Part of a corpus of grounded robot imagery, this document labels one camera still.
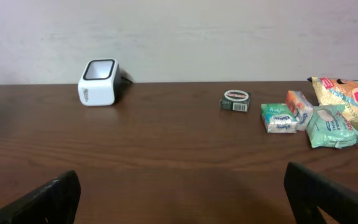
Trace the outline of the small orange box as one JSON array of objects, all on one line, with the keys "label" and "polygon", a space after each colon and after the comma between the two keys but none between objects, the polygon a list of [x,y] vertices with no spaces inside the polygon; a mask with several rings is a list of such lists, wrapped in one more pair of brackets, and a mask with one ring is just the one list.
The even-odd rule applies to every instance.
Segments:
[{"label": "small orange box", "polygon": [[305,131],[314,113],[314,106],[301,91],[289,90],[285,103],[298,120],[297,130]]}]

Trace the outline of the white blue snack bag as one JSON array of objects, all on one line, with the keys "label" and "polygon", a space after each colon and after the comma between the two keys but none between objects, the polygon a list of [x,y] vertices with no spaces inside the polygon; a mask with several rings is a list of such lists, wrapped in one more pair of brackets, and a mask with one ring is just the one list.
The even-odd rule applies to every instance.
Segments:
[{"label": "white blue snack bag", "polygon": [[342,115],[358,131],[358,81],[310,77],[319,105],[343,105]]}]

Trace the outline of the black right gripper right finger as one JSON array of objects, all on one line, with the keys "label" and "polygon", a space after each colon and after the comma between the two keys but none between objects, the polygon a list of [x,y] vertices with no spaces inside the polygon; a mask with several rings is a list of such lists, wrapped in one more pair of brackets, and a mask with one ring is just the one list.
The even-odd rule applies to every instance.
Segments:
[{"label": "black right gripper right finger", "polygon": [[338,223],[358,223],[358,193],[299,163],[288,163],[284,188],[297,223],[326,223],[321,210]]}]

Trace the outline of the white barcode scanner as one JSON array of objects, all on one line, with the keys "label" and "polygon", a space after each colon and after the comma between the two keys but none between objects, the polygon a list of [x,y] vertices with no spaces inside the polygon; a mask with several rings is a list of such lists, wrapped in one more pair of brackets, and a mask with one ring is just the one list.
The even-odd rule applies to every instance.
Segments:
[{"label": "white barcode scanner", "polygon": [[78,82],[80,101],[85,106],[110,106],[121,92],[121,71],[113,58],[88,62]]}]

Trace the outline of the small teal box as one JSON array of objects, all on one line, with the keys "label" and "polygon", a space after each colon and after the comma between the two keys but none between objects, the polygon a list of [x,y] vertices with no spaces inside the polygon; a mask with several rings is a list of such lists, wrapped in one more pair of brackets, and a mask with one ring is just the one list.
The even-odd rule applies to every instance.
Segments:
[{"label": "small teal box", "polygon": [[285,103],[261,104],[261,117],[268,133],[296,133],[298,120]]}]

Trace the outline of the teal candy pouch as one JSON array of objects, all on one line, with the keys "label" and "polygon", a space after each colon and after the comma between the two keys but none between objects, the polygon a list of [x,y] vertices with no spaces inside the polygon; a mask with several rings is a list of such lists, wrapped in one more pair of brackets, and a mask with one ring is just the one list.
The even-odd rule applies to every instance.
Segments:
[{"label": "teal candy pouch", "polygon": [[342,113],[344,105],[315,106],[306,127],[311,147],[344,148],[358,144],[358,131]]}]

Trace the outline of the black round-logo packet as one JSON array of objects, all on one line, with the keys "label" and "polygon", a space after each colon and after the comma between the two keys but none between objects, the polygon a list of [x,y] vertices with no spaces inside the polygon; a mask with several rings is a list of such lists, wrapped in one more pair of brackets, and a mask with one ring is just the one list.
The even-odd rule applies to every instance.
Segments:
[{"label": "black round-logo packet", "polygon": [[226,90],[220,100],[223,110],[248,112],[251,93],[243,90]]}]

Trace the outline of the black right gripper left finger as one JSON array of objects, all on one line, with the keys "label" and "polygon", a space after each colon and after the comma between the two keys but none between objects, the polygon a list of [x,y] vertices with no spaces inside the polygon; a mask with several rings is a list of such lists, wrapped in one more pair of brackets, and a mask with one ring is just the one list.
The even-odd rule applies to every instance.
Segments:
[{"label": "black right gripper left finger", "polygon": [[69,170],[0,209],[0,224],[73,224],[81,195]]}]

